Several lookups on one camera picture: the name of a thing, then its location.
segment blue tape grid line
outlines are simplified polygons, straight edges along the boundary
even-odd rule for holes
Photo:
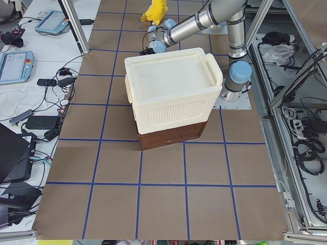
[[[127,1],[128,0],[125,0],[125,9],[124,9],[123,20],[122,20],[122,24],[121,24],[121,30],[123,29],[125,12],[126,12],[126,7],[127,7]],[[121,36],[122,36],[122,31],[120,31],[119,38],[118,38],[118,44],[117,44],[116,56],[115,56],[115,60],[114,60],[113,68],[112,68],[112,74],[114,74],[114,69],[115,69],[115,66],[116,66],[116,61],[117,61]],[[99,162],[99,155],[100,155],[100,149],[101,149],[101,143],[102,143],[101,140],[103,138],[103,132],[104,132],[105,124],[106,124],[106,117],[107,117],[107,112],[108,112],[109,98],[110,98],[110,92],[111,92],[111,88],[112,88],[112,80],[113,80],[113,76],[111,76],[111,83],[110,83],[110,88],[109,88],[109,93],[108,93],[108,98],[107,98],[107,105],[106,105],[106,110],[105,110],[105,114],[104,114],[104,118],[103,118],[103,124],[102,124],[102,129],[101,129],[101,136],[100,136],[100,143],[99,143],[99,147],[98,147],[96,164],[95,164],[95,167],[94,167],[94,173],[93,173],[93,178],[92,178],[90,195],[89,195],[89,199],[88,199],[88,205],[87,205],[87,211],[86,211],[86,216],[85,216],[82,239],[85,239],[85,233],[86,233],[86,229],[87,229],[88,215],[89,215],[89,210],[90,210],[90,206],[91,206],[93,187],[94,187],[94,182],[95,182],[95,178],[96,178],[97,167],[98,167],[98,162]]]
[[[185,204],[186,204],[186,229],[188,233],[188,240],[191,240],[190,236],[190,221],[189,221],[189,198],[188,198],[188,176],[186,169],[186,149],[185,143],[183,143],[183,156],[184,156],[184,181],[185,181]]]
[[[138,140],[128,139],[83,139],[83,138],[59,138],[64,141],[108,141],[108,142],[138,142]],[[201,142],[201,141],[185,141],[185,144],[244,144],[244,145],[266,145],[266,143],[258,142]]]
[[[120,104],[91,104],[91,103],[70,103],[70,105],[75,105],[75,106],[125,106],[125,107],[132,107],[132,105],[120,105]]]
[[[236,228],[237,228],[237,233],[238,233],[238,236],[239,236],[239,240],[241,240],[241,231],[240,231],[239,219],[238,219],[237,210],[236,210],[235,195],[234,195],[232,179],[231,179],[231,173],[230,173],[230,166],[229,166],[229,160],[228,160],[228,151],[227,151],[227,144],[226,144],[226,137],[225,137],[225,130],[224,130],[224,121],[223,121],[223,115],[221,113],[221,108],[219,110],[219,115],[220,115],[221,129],[222,129],[222,133],[223,133],[224,148],[225,148],[225,155],[226,155],[226,162],[227,162],[227,169],[228,169],[228,176],[229,176],[229,183],[230,183],[231,198],[232,198],[234,214],[235,214]]]
[[[139,218],[139,197],[141,195],[141,182],[142,182],[142,161],[143,152],[141,152],[139,160],[139,174],[138,174],[138,189],[137,189],[137,207],[136,207],[136,225],[135,225],[135,239],[138,238],[138,218]]]
[[[153,183],[105,183],[105,182],[60,182],[47,181],[49,185],[120,185],[120,186],[171,186],[171,187],[227,187],[227,188],[277,188],[276,185],[214,185],[214,184],[153,184]]]

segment white plastic box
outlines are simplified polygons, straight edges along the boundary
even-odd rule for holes
[[[208,120],[222,72],[201,48],[125,59],[126,90],[140,134]]]

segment black cable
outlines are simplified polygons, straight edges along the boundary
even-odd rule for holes
[[[144,34],[143,38],[142,38],[142,51],[144,50],[144,39],[145,39],[145,36],[148,35],[149,33],[152,33],[153,31],[151,32],[147,32],[146,34]]]
[[[50,104],[56,105],[56,106],[58,106],[58,107],[60,108],[60,106],[57,105],[57,103],[53,103],[53,102],[51,102],[51,101],[47,101],[47,100],[46,100],[46,93],[47,93],[47,91],[48,91],[48,88],[49,88],[49,86],[46,86],[46,87],[45,87],[45,92],[44,92],[44,101],[46,101],[46,102],[48,102],[48,103],[50,103]]]
[[[77,57],[75,57],[75,58],[69,60],[66,64],[64,64],[64,65],[62,66],[61,69],[63,69],[63,68],[64,68],[65,66],[67,66],[69,63],[71,63],[72,61],[74,61],[74,60],[76,60],[76,59],[78,59],[78,58],[80,58],[80,57],[83,57],[83,55],[79,55],[79,56],[77,56]]]
[[[316,50],[315,52],[313,52],[312,54],[309,55],[309,57],[303,62],[302,66],[300,67],[300,69],[302,69],[305,64],[310,60],[312,59],[318,52],[319,50]]]
[[[36,207],[39,206],[39,205],[40,205],[40,203],[34,205],[33,207],[30,208],[30,210],[32,210],[33,208],[36,208]]]
[[[53,152],[54,152],[54,150],[55,150],[55,148],[56,148],[56,145],[57,145],[57,143],[58,143],[58,140],[59,140],[59,137],[57,138],[57,140],[56,140],[56,142],[55,142],[55,144],[54,144],[54,146],[53,146],[53,148],[52,148],[52,150],[51,150],[51,154],[50,154],[51,157],[53,157],[52,154],[53,154]]]
[[[37,111],[37,109],[39,109],[41,107],[41,105],[43,104],[43,101],[45,100],[45,97],[46,97],[46,92],[48,91],[48,86],[46,85],[45,86],[45,91],[44,91],[44,96],[43,96],[43,99],[41,101],[41,103],[38,105],[38,107],[36,107],[34,110],[32,110],[33,112]]]
[[[285,5],[282,4],[279,8],[274,7],[274,6],[271,5],[270,8],[272,8],[272,9],[285,9]]]
[[[307,112],[310,112],[312,115],[313,115],[313,117],[315,118],[315,119],[318,119],[317,117],[316,117],[316,115],[315,115],[315,113],[309,108],[309,107],[306,107],[306,106],[293,106],[293,108],[304,108],[304,109],[306,109],[306,111]]]
[[[23,127],[26,125],[27,122],[23,123],[21,126],[20,126],[20,131],[22,134],[26,134],[27,131],[25,129],[23,129]]]
[[[44,175],[45,175],[45,162],[42,161],[42,163],[43,163],[43,174],[42,174],[42,179],[41,179],[40,184],[39,184],[40,187],[41,187],[41,184],[42,184],[42,182],[43,182]]]
[[[38,18],[34,18],[34,17],[22,17],[21,19],[24,19],[24,18],[28,18],[28,19],[35,19],[35,20],[39,20],[39,21],[42,21],[42,19],[38,19]]]
[[[243,10],[243,16],[245,16],[245,10],[246,10],[246,6],[247,6],[247,3],[248,3],[249,0],[246,0],[245,2],[245,5],[244,5],[244,10]],[[246,41],[246,28],[245,28],[245,21],[243,22],[243,25],[244,25],[244,40]],[[254,64],[253,60],[252,60],[252,57],[249,53],[249,49],[247,48],[246,44],[245,44],[245,51],[247,53],[247,56],[249,57],[250,61],[252,64]]]
[[[26,22],[24,22],[24,23],[22,23],[22,24],[18,24],[16,27],[21,28],[22,25],[25,25],[25,24],[27,24],[27,23],[32,23],[32,21],[34,21],[34,19],[30,19],[29,21],[26,21]]]
[[[55,106],[55,105],[57,106],[59,101],[60,101],[60,99],[58,98],[58,101],[57,101],[56,103],[53,103],[53,105],[49,106],[48,108],[43,109],[43,110],[33,110],[33,112],[47,111],[47,110],[49,110],[51,107],[53,107],[53,106]]]
[[[325,87],[325,88],[327,88],[327,86],[326,85],[324,85],[318,78],[317,78],[317,76],[316,76],[316,74],[317,74],[317,71],[314,73],[314,77],[315,77],[315,79],[318,81],[318,83],[320,83],[323,87]]]
[[[300,98],[300,102],[301,102],[301,104],[302,104],[304,107],[305,107],[305,105],[304,105],[304,102],[302,101],[303,99],[314,99],[314,100],[319,100],[319,101],[327,102],[327,100],[320,99],[320,98],[315,98],[315,97],[301,97],[301,98]]]
[[[282,114],[282,119],[283,119],[283,123],[286,125],[287,132],[288,132],[288,134],[289,134],[289,136],[290,136],[291,144],[294,145],[294,140],[293,140],[292,133],[290,132],[290,130],[289,130],[288,127],[287,127],[287,123],[285,122],[285,116],[284,116],[283,114]],[[303,175],[302,175],[302,173],[301,173],[301,171],[300,171],[300,167],[299,167],[298,160],[297,160],[297,157],[296,157],[296,155],[295,155],[295,152],[294,152],[294,160],[295,160],[295,163],[296,163],[296,167],[297,167],[298,173],[299,173],[299,175],[300,175],[300,179],[301,179],[302,186],[303,186],[303,188],[304,188],[304,190],[305,190],[305,194],[306,194],[307,202],[308,202],[308,204],[309,204],[309,208],[310,208],[311,212],[313,213],[313,215],[314,215],[318,220],[320,220],[320,221],[323,222],[324,224],[327,224],[327,222],[326,222],[325,220],[323,220],[321,217],[319,217],[319,216],[316,214],[316,212],[315,212],[315,210],[314,210],[314,208],[313,208],[313,206],[312,206],[312,203],[311,203],[311,200],[310,200],[310,197],[309,197],[308,188],[307,188],[307,186],[306,186],[306,184],[305,184],[305,182],[304,182]]]
[[[21,219],[23,219],[23,218],[30,217],[30,216],[32,216],[32,215],[35,215],[35,214],[30,214],[30,215],[28,215],[28,216],[24,216],[24,217],[20,217],[20,218],[18,218],[18,219],[15,219],[15,220],[11,220],[10,223],[14,223],[14,222],[16,222],[16,221],[19,221],[19,220],[21,220]]]
[[[314,71],[310,71],[312,69],[312,66],[309,66],[305,71],[303,71],[298,77],[297,79],[290,85],[290,87],[288,88],[288,90],[285,92],[283,98],[282,98],[282,104],[285,101],[285,98],[287,97],[288,94],[291,93],[295,93],[302,85],[303,83],[314,73]],[[303,79],[301,80],[301,82],[299,84],[297,84],[294,88],[293,85],[297,82],[297,80],[303,76],[305,73],[307,73]]]

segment white cloth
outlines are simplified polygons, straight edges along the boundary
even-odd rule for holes
[[[274,62],[277,65],[286,65],[290,62],[289,57],[294,54],[294,47],[281,44],[271,47],[264,55],[264,61]]]

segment brown wooden box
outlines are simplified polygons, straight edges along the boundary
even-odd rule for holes
[[[141,145],[141,150],[144,151],[168,144],[199,138],[206,123],[207,121],[148,134],[138,134],[137,137]]]

